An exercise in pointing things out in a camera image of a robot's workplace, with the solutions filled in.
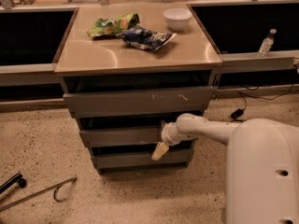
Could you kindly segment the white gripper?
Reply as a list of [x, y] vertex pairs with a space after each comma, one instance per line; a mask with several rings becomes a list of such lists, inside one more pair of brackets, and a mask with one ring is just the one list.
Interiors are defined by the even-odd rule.
[[151, 158], [154, 161], [159, 160], [168, 150], [169, 146], [175, 146], [181, 141], [186, 141], [188, 136], [179, 132], [175, 122], [166, 123], [161, 120], [161, 137], [163, 142], [159, 142], [152, 153]]

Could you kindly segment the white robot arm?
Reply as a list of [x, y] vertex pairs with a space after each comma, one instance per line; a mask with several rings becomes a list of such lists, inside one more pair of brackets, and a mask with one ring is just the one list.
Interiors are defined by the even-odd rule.
[[204, 135], [227, 146], [226, 224], [299, 224], [299, 128], [271, 119], [210, 121], [184, 113], [163, 125], [151, 158]]

